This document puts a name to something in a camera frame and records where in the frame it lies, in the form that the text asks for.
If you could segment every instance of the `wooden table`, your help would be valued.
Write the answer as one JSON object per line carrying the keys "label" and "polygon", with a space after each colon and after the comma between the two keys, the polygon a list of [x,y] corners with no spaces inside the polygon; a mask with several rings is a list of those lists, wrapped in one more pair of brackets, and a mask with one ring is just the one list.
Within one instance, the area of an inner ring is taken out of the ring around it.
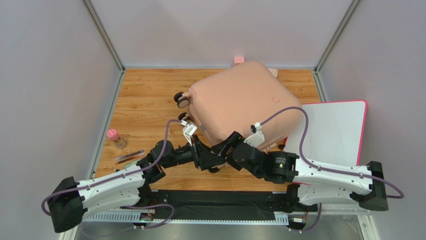
{"label": "wooden table", "polygon": [[[113,159],[116,157],[141,149],[149,153],[158,141],[164,139],[166,122],[185,112],[185,109],[177,107],[173,96],[185,92],[196,81],[221,71],[223,69],[128,69],[109,126],[117,129],[127,140],[127,146],[120,150],[107,139],[96,177],[111,174],[114,169],[123,169],[131,162],[115,165]],[[311,70],[281,69],[278,80],[302,103],[320,102]],[[196,134],[208,145],[200,130]],[[186,144],[180,124],[170,125],[168,140],[175,148]],[[286,184],[266,182],[245,169],[237,171],[232,167],[212,174],[187,163],[167,168],[164,172],[166,177],[152,184],[151,189],[285,192],[287,188]]]}

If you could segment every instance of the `bottle with pink cap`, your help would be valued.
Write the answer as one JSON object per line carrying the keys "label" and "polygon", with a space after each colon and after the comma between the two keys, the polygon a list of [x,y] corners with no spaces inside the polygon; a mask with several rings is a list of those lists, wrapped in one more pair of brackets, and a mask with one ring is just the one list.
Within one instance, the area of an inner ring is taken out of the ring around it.
{"label": "bottle with pink cap", "polygon": [[126,146],[126,141],[120,136],[117,130],[109,129],[106,136],[111,139],[117,148],[123,149]]}

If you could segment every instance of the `pink border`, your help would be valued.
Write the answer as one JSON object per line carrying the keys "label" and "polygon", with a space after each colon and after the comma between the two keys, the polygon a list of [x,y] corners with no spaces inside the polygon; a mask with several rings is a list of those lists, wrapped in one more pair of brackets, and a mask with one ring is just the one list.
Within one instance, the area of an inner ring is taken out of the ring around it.
{"label": "pink border", "polygon": [[361,138],[359,140],[359,148],[358,148],[358,159],[356,160],[356,165],[360,165],[360,158],[361,158],[361,147],[363,146],[363,137],[364,137],[364,126],[366,125],[366,117],[367,117],[367,108],[369,106],[369,103],[365,100],[343,100],[343,101],[325,101],[325,102],[312,102],[312,103],[303,103],[302,105],[309,105],[309,104],[333,104],[333,103],[346,103],[346,102],[364,102],[365,108],[364,108],[364,119],[362,120],[362,130],[361,130]]}

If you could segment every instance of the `pink suitcase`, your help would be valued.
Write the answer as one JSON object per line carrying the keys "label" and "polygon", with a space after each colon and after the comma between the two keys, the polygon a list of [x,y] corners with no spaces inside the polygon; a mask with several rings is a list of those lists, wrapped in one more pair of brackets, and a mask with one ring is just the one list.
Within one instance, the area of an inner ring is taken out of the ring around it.
{"label": "pink suitcase", "polygon": [[[202,130],[211,146],[225,140],[233,131],[249,137],[251,125],[262,122],[281,109],[301,107],[299,100],[260,62],[247,61],[194,83],[187,92],[178,93],[179,108]],[[285,111],[262,127],[268,150],[286,138],[299,124],[302,113]]]}

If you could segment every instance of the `black wheel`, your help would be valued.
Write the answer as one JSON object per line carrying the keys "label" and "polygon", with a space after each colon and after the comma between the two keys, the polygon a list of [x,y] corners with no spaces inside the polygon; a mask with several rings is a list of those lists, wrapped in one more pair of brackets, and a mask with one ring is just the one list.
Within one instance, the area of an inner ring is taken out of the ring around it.
{"label": "black wheel", "polygon": [[179,99],[179,101],[177,101],[177,107],[180,109],[188,107],[189,104],[190,100],[187,97],[182,97],[181,99]]}
{"label": "black wheel", "polygon": [[184,119],[184,117],[187,115],[187,113],[186,112],[182,112],[181,114],[179,114],[179,116],[177,117],[177,119],[179,119],[179,120],[181,120],[182,121],[182,119]]}
{"label": "black wheel", "polygon": [[173,100],[177,103],[179,98],[182,97],[183,92],[178,92],[174,95]]}
{"label": "black wheel", "polygon": [[217,172],[219,172],[221,169],[220,168],[217,168],[217,167],[212,167],[212,168],[209,168],[208,169],[208,171],[211,173],[211,174],[215,174],[215,173],[217,173]]}

